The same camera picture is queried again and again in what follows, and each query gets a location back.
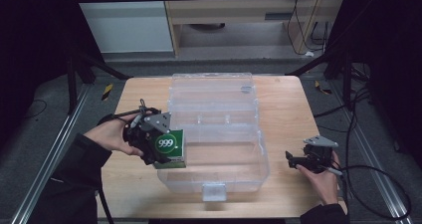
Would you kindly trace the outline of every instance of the plastic box latch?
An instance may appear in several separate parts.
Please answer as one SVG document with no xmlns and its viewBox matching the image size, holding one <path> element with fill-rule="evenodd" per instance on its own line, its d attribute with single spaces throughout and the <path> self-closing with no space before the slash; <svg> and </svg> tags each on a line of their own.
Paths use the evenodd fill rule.
<svg viewBox="0 0 422 224">
<path fill-rule="evenodd" d="M 227 191 L 224 183 L 205 183 L 202 185 L 202 201 L 226 201 Z"/>
</svg>

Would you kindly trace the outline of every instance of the black cable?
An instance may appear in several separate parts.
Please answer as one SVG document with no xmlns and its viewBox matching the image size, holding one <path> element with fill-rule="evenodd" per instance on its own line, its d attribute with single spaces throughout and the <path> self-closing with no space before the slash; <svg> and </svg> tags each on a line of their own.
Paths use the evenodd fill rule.
<svg viewBox="0 0 422 224">
<path fill-rule="evenodd" d="M 327 36 L 328 36 L 328 22 L 325 22 L 325 28 L 323 30 L 323 36 L 322 36 L 322 38 L 314 38 L 314 32 L 315 32 L 315 30 L 317 28 L 317 25 L 318 25 L 318 22 L 316 22 L 314 24 L 313 31 L 311 32 L 311 41 L 315 45 L 324 46 L 326 44 Z"/>
<path fill-rule="evenodd" d="M 347 132 L 347 130 L 338 130 L 338 129 L 334 129 L 334 128 L 331 128 L 331 127 L 322 126 L 322 125 L 319 125 L 319 124 L 317 124 L 316 126 L 321 127 L 321 128 L 325 128 L 327 130 L 336 131 L 336 132 Z"/>
<path fill-rule="evenodd" d="M 131 112 L 122 112 L 122 113 L 118 113 L 118 114 L 113 114 L 112 117 L 116 118 L 116 117 L 126 116 L 126 115 L 129 115 L 129 114 L 134 114 L 134 113 L 137 113 L 137 112 L 139 112 L 139 110 L 134 110 L 134 111 L 131 111 Z"/>
<path fill-rule="evenodd" d="M 361 71 L 356 68 L 354 65 L 351 66 L 351 70 L 355 73 L 359 80 L 363 82 L 369 82 L 369 76 L 366 74 L 366 71 Z"/>
<path fill-rule="evenodd" d="M 41 109 L 41 111 L 40 111 L 40 112 L 37 112 L 37 113 L 32 114 L 32 115 L 24 116 L 24 118 L 31 118 L 31 117 L 38 116 L 38 115 L 40 115 L 43 111 L 45 111 L 45 110 L 46 110 L 46 108 L 47 108 L 47 103 L 46 103 L 45 101 L 43 101 L 43 100 L 33 100 L 33 103 L 35 103 L 35 102 L 40 102 L 40 103 L 43 103 L 43 104 L 44 104 L 44 107 Z"/>
<path fill-rule="evenodd" d="M 103 209 L 105 210 L 106 219 L 108 220 L 109 224 L 113 224 L 114 222 L 112 221 L 111 213 L 109 212 L 108 205 L 106 204 L 106 196 L 102 187 L 99 189 L 99 195 L 100 200 L 102 201 Z"/>
<path fill-rule="evenodd" d="M 322 42 L 323 53 L 325 53 L 327 43 L 328 43 L 328 22 L 325 22 L 325 29 L 323 30 L 323 42 Z"/>
<path fill-rule="evenodd" d="M 409 196 L 409 194 L 407 194 L 406 190 L 404 189 L 404 187 L 400 184 L 399 181 L 397 181 L 393 176 L 391 176 L 390 174 L 388 174 L 387 172 L 376 168 L 376 167 L 372 167 L 372 166 L 368 166 L 368 165 L 352 165 L 352 166 L 346 166 L 344 168 L 340 168 L 339 171 L 346 171 L 347 172 L 347 179 L 349 179 L 349 173 L 348 171 L 351 169 L 370 169 L 370 170 L 374 170 L 377 171 L 381 174 L 383 174 L 384 176 L 388 177 L 390 179 L 391 182 L 393 182 L 395 184 L 396 187 L 398 187 L 400 189 L 400 191 L 404 194 L 404 196 L 406 197 L 406 202 L 407 202 L 407 211 L 405 214 L 403 214 L 402 216 L 399 217 L 392 217 L 389 215 L 385 215 L 382 214 L 378 211 L 376 211 L 375 209 L 369 207 L 369 205 L 365 204 L 364 201 L 362 201 L 362 199 L 357 195 L 356 191 L 354 190 L 353 186 L 351 185 L 351 183 L 348 181 L 348 187 L 350 189 L 350 192 L 352 193 L 353 197 L 364 207 L 366 208 L 368 211 L 372 212 L 373 214 L 382 217 L 384 219 L 387 220 L 391 220 L 391 221 L 398 221 L 398 220 L 402 220 L 404 218 L 407 218 L 410 213 L 412 212 L 412 201 L 411 198 Z"/>
<path fill-rule="evenodd" d="M 362 101 L 362 100 L 364 100 L 364 99 L 366 99 L 367 97 L 358 97 L 358 99 L 357 100 L 355 100 L 355 101 L 351 101 L 352 103 L 355 103 L 355 102 L 360 102 L 360 101 Z M 336 108 L 333 108 L 333 109 L 331 109 L 331 110 L 328 110 L 328 111 L 326 111 L 326 112 L 322 112 L 322 113 L 317 113 L 317 114 L 314 114 L 314 118 L 316 118 L 316 117 L 321 117 L 321 116 L 325 116 L 325 115 L 328 115 L 328 114 L 331 114 L 331 113 L 333 113 L 333 112 L 337 112 L 337 111 L 339 111 L 339 110 L 341 110 L 341 109 L 343 109 L 343 108 L 345 108 L 345 107 L 347 107 L 347 105 L 341 105 L 341 106 L 339 106 L 339 107 L 336 107 Z"/>
<path fill-rule="evenodd" d="M 301 31 L 301 35 L 302 35 L 302 41 L 304 42 L 304 45 L 310 50 L 310 52 L 316 52 L 316 51 L 320 51 L 320 50 L 322 50 L 322 48 L 320 48 L 320 49 L 313 49 L 313 48 L 310 48 L 309 46 L 308 46 L 308 44 L 307 44 L 307 42 L 305 41 L 305 34 L 304 34 L 304 31 L 303 31 L 303 29 L 302 29 L 302 26 L 301 26 L 301 22 L 299 21 L 299 16 L 298 16 L 298 0 L 295 0 L 295 6 L 294 6 L 294 8 L 293 8 L 293 12 L 292 12 L 292 16 L 291 16 L 291 19 L 289 20 L 289 22 L 288 22 L 288 37 L 289 37 L 289 40 L 290 40 L 290 42 L 291 42 L 291 44 L 292 44 L 292 47 L 293 47 L 293 50 L 294 50 L 294 52 L 297 54 L 297 55 L 304 55 L 305 53 L 300 53 L 300 52 L 298 52 L 298 51 L 296 51 L 296 49 L 295 49 L 295 46 L 293 46 L 293 40 L 292 40 L 292 37 L 290 36 L 290 33 L 289 33 L 289 31 L 290 31 L 290 23 L 291 23 L 291 21 L 292 21 L 292 19 L 294 18 L 294 16 L 296 16 L 296 20 L 297 20 L 297 22 L 298 22 L 298 27 L 299 27 L 299 30 Z"/>
<path fill-rule="evenodd" d="M 368 7 L 372 4 L 373 0 L 368 0 L 364 7 L 358 12 L 358 14 L 351 20 L 348 25 L 343 29 L 343 31 L 336 36 L 334 39 L 330 40 L 329 46 L 325 48 L 326 51 L 322 56 L 316 57 L 308 64 L 294 70 L 293 72 L 287 73 L 287 76 L 300 76 L 301 74 L 307 72 L 309 69 L 316 67 L 317 65 L 326 62 L 332 59 L 332 56 L 337 52 L 342 52 L 342 47 L 339 42 L 342 38 L 355 26 L 355 23 L 360 19 L 363 13 L 368 9 Z"/>
<path fill-rule="evenodd" d="M 359 99 L 360 96 L 363 96 L 363 95 L 365 95 L 365 94 L 368 93 L 368 91 L 366 91 L 366 92 L 360 94 L 360 92 L 362 92 L 364 90 L 366 90 L 366 88 L 362 88 L 358 92 L 356 92 L 356 95 L 355 95 L 355 97 L 353 99 L 353 102 L 351 103 L 352 104 L 352 108 L 351 108 L 352 117 L 350 119 L 350 125 L 349 125 L 348 130 L 347 130 L 346 141 L 345 141 L 345 168 L 340 168 L 339 169 L 339 170 L 345 170 L 345 171 L 347 171 L 347 175 L 346 175 L 345 180 L 344 180 L 344 177 L 341 178 L 341 180 L 343 182 L 343 188 L 344 188 L 344 190 L 347 190 L 347 188 L 349 188 L 350 189 L 350 192 L 353 194 L 353 196 L 356 198 L 356 200 L 364 208 L 366 208 L 368 211 L 372 212 L 373 214 L 375 214 L 375 215 L 377 215 L 379 217 L 382 217 L 384 219 L 392 220 L 392 221 L 402 220 L 404 218 L 407 218 L 410 215 L 411 210 L 412 210 L 411 199 L 410 199 L 409 195 L 407 194 L 407 192 L 405 191 L 405 189 L 403 188 L 403 186 L 397 180 L 395 180 L 390 174 L 388 174 L 385 171 L 382 171 L 382 170 L 380 170 L 378 168 L 367 166 L 367 165 L 353 165 L 353 166 L 350 166 L 349 165 L 349 141 L 350 141 L 350 134 L 351 134 L 351 131 L 353 129 L 353 126 L 355 125 L 354 123 L 355 122 L 357 123 L 357 115 L 356 115 L 357 100 Z M 404 196 L 406 197 L 407 204 L 408 204 L 408 206 L 407 206 L 407 212 L 404 215 L 402 215 L 402 216 L 392 217 L 392 216 L 387 216 L 387 215 L 384 215 L 384 214 L 382 214 L 380 212 L 377 212 L 373 208 L 371 208 L 368 205 L 366 205 L 358 197 L 358 195 L 356 194 L 356 192 L 355 192 L 355 190 L 353 188 L 353 185 L 351 183 L 351 179 L 350 179 L 350 175 L 349 175 L 348 171 L 350 169 L 353 169 L 353 168 L 367 168 L 367 169 L 372 169 L 372 170 L 375 170 L 375 171 L 380 172 L 383 175 L 387 176 L 397 187 L 399 187 L 399 189 L 403 192 Z M 345 194 L 344 194 L 343 198 L 345 199 L 345 202 L 347 204 L 348 203 L 348 200 L 347 200 L 347 192 L 346 191 L 345 191 Z"/>
</svg>

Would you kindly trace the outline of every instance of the aluminum rail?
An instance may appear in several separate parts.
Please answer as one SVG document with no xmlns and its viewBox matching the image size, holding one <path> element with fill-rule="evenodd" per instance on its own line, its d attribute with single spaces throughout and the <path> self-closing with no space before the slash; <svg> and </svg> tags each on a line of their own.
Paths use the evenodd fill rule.
<svg viewBox="0 0 422 224">
<path fill-rule="evenodd" d="M 337 97 L 338 101 L 341 104 L 343 104 L 341 95 L 340 95 L 341 94 L 340 88 L 334 82 L 330 82 L 330 84 L 333 87 L 333 92 L 335 96 Z M 344 115 L 346 119 L 349 122 L 351 122 L 351 113 L 347 109 L 343 109 L 343 110 L 344 110 Z M 360 128 L 359 123 L 356 124 L 356 127 L 353 129 L 352 133 L 354 134 L 354 137 L 356 138 L 357 146 L 365 162 L 372 167 L 376 167 L 378 169 L 384 170 L 381 162 L 378 160 L 378 158 L 375 155 L 375 152 L 371 148 L 369 141 L 366 139 L 364 132 Z M 391 215 L 393 217 L 399 217 L 399 216 L 404 215 L 407 212 L 407 209 L 403 201 L 401 200 L 399 194 L 397 193 L 394 187 L 394 184 L 391 182 L 391 180 L 388 177 L 381 175 L 378 172 L 372 172 L 372 177 L 376 185 L 378 186 L 378 190 L 381 193 Z M 403 220 L 396 221 L 396 224 L 412 224 L 412 223 L 413 221 L 410 216 Z"/>
<path fill-rule="evenodd" d="M 78 105 L 75 108 L 74 112 L 68 115 L 66 118 L 62 128 L 59 131 L 59 134 L 54 141 L 50 152 L 47 154 L 46 160 L 44 161 L 43 165 L 41 166 L 34 182 L 32 183 L 25 199 L 21 203 L 20 207 L 16 211 L 15 215 L 13 216 L 11 223 L 13 224 L 24 224 L 28 221 L 29 217 L 31 216 L 32 211 L 38 201 L 38 198 L 44 189 L 44 186 L 47 183 L 47 180 L 53 173 L 55 167 L 59 163 L 59 156 L 62 153 L 62 150 L 68 140 L 69 134 L 72 128 L 75 125 L 75 121 L 77 120 L 79 114 L 81 113 L 81 109 L 87 99 L 88 93 L 91 89 L 92 85 L 83 85 L 81 89 L 81 93 L 78 97 Z"/>
</svg>

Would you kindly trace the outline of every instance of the wooden table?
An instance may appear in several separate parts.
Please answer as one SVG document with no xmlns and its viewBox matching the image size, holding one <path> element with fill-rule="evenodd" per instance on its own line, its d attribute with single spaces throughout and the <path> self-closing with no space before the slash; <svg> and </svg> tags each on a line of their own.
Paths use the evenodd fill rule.
<svg viewBox="0 0 422 224">
<path fill-rule="evenodd" d="M 114 152 L 103 168 L 105 197 L 114 218 L 289 218 L 318 204 L 310 183 L 288 166 L 285 151 L 303 155 L 303 140 L 318 134 L 297 77 L 254 76 L 260 128 L 271 174 L 258 192 L 228 193 L 226 202 L 202 202 L 201 193 L 171 193 L 156 170 L 139 157 Z M 126 82 L 116 113 L 148 107 L 167 111 L 171 78 L 133 78 Z M 105 217 L 99 203 L 99 217 Z"/>
</svg>

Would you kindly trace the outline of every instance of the green package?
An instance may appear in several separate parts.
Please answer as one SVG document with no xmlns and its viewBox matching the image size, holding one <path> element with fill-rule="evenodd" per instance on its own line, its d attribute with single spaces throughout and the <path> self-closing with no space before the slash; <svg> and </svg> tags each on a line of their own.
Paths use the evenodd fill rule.
<svg viewBox="0 0 422 224">
<path fill-rule="evenodd" d="M 153 163 L 156 169 L 186 167 L 183 129 L 172 130 L 159 136 L 154 141 L 154 147 L 158 152 L 171 159 L 171 161 L 166 163 Z"/>
</svg>

